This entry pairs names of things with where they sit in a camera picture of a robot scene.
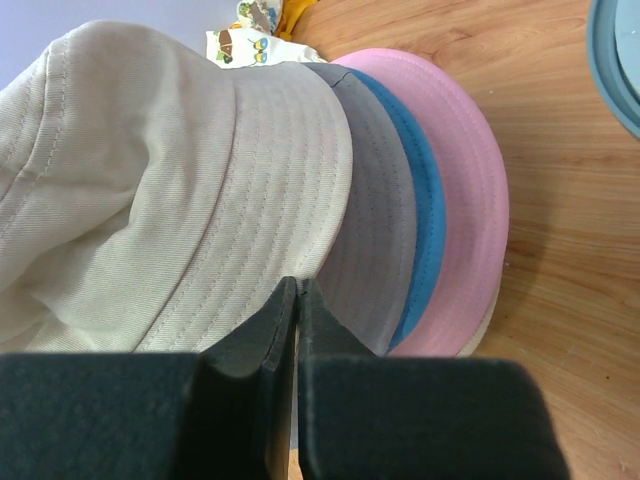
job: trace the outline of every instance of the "pink hat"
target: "pink hat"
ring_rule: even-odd
[[[440,277],[420,322],[391,353],[471,353],[495,305],[509,226],[507,179],[491,129],[462,87],[420,57],[374,48],[334,63],[370,75],[409,108],[442,177],[447,239]]]

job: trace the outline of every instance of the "white wall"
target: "white wall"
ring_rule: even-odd
[[[55,38],[90,20],[148,25],[205,53],[206,30],[236,20],[238,0],[0,0],[0,89]]]

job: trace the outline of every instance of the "fabric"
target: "fabric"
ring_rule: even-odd
[[[55,40],[0,125],[1,351],[203,350],[316,276],[349,197],[317,75],[221,70],[146,27]]]
[[[377,96],[400,134],[409,159],[417,203],[417,241],[407,302],[391,341],[397,346],[416,327],[436,287],[447,235],[447,214],[438,165],[415,117],[384,85],[353,70]]]
[[[307,67],[340,100],[353,144],[347,211],[318,283],[336,318],[383,355],[404,309],[416,251],[409,162],[389,115],[360,80],[339,65]]]
[[[275,36],[291,41],[293,29],[304,11],[318,0],[286,0]]]
[[[429,304],[394,355],[456,355],[474,337],[499,288],[509,225],[504,163],[484,116],[432,63],[390,49],[335,61],[375,78],[425,132],[442,177],[447,237]]]
[[[280,23],[282,0],[250,0],[238,3],[238,24],[273,34]]]
[[[311,47],[285,42],[254,28],[207,32],[207,58],[221,68],[324,62]]]
[[[302,12],[316,0],[251,0],[238,3],[238,21],[207,32],[207,58],[222,68],[324,62],[307,45],[291,42]]]

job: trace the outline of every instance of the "cartoon print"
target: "cartoon print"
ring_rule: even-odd
[[[233,62],[233,41],[229,30],[222,30],[218,33],[218,41],[220,43],[220,51],[216,56],[216,60],[222,60],[227,65]]]
[[[255,60],[255,62],[253,62],[253,65],[256,65],[257,63],[267,63],[267,52],[265,52],[265,50],[269,46],[269,39],[266,37],[262,37],[257,42],[253,42],[251,40],[249,41],[253,43],[253,48],[258,51],[258,53],[253,56]]]
[[[241,2],[238,15],[251,20],[251,26],[264,33],[273,33],[277,27],[278,13],[266,2]]]

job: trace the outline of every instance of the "wood grain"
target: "wood grain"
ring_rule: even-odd
[[[588,0],[321,0],[294,41],[407,50],[451,74],[501,146],[502,291],[477,355],[540,383],[573,476],[640,479],[640,143],[586,57]],[[302,478],[292,457],[292,479]]]

